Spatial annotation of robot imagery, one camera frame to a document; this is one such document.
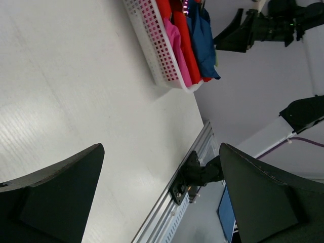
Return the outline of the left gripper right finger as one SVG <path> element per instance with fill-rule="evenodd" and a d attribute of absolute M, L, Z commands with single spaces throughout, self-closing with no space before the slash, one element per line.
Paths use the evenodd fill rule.
<path fill-rule="evenodd" d="M 220 161 L 242 242 L 323 242 L 323 184 L 222 143 Z"/>

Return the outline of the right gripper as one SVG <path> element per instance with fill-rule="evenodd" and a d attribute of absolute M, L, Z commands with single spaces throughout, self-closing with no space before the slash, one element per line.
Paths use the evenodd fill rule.
<path fill-rule="evenodd" d="M 264 15 L 255 9 L 237 10 L 231 23 L 214 39 L 216 50 L 245 53 L 258 42 L 283 42 L 285 47 L 294 40 L 294 15 L 290 10 L 274 11 Z"/>

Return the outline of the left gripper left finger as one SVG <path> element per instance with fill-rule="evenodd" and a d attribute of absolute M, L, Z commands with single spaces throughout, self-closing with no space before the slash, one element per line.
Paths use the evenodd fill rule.
<path fill-rule="evenodd" d="M 1 242 L 81 242 L 100 177 L 101 143 L 1 183 Z"/>

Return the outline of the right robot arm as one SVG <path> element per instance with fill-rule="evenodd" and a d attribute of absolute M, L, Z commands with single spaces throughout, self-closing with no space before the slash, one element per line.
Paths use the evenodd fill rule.
<path fill-rule="evenodd" d="M 218 79 L 195 93 L 217 143 L 308 179 L 323 179 L 312 150 L 277 148 L 323 125 L 323 1 L 240 8 L 210 40 Z"/>

